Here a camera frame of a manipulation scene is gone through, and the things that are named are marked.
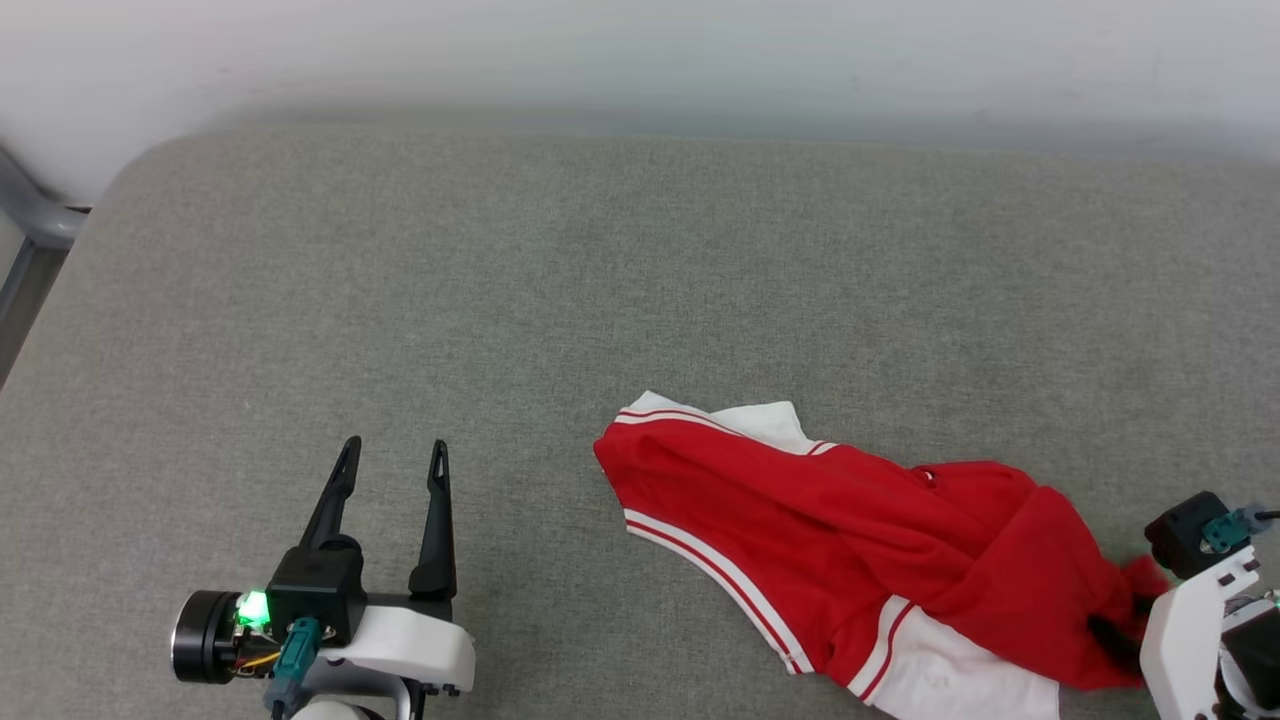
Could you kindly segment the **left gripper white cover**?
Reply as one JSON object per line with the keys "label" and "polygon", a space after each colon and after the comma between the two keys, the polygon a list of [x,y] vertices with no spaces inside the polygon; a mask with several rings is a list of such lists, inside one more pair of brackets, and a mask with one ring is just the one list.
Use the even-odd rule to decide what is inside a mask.
{"label": "left gripper white cover", "polygon": [[[355,492],[360,436],[338,454],[300,546],[319,550],[340,534],[346,501]],[[454,598],[457,573],[448,445],[436,439],[428,469],[428,516],[419,561],[410,574],[415,598]],[[287,651],[288,632],[270,626],[262,591],[197,591],[172,633],[172,670],[179,682],[227,684],[264,680],[269,701],[311,701],[323,694],[364,694],[396,701],[458,697],[474,689],[474,638],[460,625],[407,598],[375,594],[346,647],[326,643],[314,653]]]}

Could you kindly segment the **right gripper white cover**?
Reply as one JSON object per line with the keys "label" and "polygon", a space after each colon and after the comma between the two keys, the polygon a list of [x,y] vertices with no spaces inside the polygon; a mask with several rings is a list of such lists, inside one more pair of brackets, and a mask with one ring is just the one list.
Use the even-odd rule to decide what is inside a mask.
{"label": "right gripper white cover", "polygon": [[1142,669],[1160,720],[1280,720],[1280,594],[1248,594],[1258,582],[1248,544],[1161,594],[1147,629],[1130,612],[1088,630],[1115,667]]}

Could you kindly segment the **red and white jersey shirt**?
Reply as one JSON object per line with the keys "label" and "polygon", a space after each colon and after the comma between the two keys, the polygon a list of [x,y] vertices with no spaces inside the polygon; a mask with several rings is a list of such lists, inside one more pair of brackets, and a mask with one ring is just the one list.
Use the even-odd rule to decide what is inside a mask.
{"label": "red and white jersey shirt", "polygon": [[707,413],[653,392],[594,454],[628,533],[704,571],[790,673],[893,720],[1060,720],[1062,685],[1143,687],[1088,616],[1147,623],[1166,577],[1107,560],[1016,468],[904,468],[808,437],[788,401]]}

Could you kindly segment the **grey fabric sofa cushion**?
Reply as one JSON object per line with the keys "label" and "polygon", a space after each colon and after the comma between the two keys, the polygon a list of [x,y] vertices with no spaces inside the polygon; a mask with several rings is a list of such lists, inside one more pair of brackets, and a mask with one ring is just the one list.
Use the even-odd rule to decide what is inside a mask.
{"label": "grey fabric sofa cushion", "polygon": [[365,129],[188,137],[90,213],[0,388],[0,720],[265,720],[178,682],[344,441],[402,592],[449,445],[472,694],[435,720],[881,720],[790,676],[593,455],[644,391],[788,400],[993,459],[1102,550],[1199,489],[1280,507],[1280,167]]}

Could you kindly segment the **grey metal frame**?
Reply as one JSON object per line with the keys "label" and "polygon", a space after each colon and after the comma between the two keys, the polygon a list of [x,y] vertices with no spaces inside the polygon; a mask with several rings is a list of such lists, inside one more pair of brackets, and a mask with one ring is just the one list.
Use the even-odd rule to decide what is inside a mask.
{"label": "grey metal frame", "polygon": [[0,388],[35,325],[90,210],[46,196],[0,147],[0,225],[13,228],[15,250],[0,260]]}

